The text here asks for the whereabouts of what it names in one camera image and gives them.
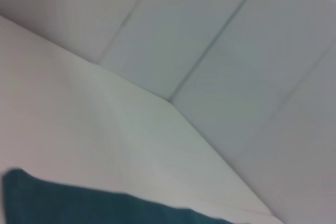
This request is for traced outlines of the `blue t-shirt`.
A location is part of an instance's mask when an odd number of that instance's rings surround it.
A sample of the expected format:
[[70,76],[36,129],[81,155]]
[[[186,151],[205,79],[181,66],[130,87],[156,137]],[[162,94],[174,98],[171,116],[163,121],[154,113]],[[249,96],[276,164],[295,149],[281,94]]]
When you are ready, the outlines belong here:
[[122,193],[58,184],[22,169],[1,177],[2,224],[282,224],[271,216],[237,211],[213,218]]

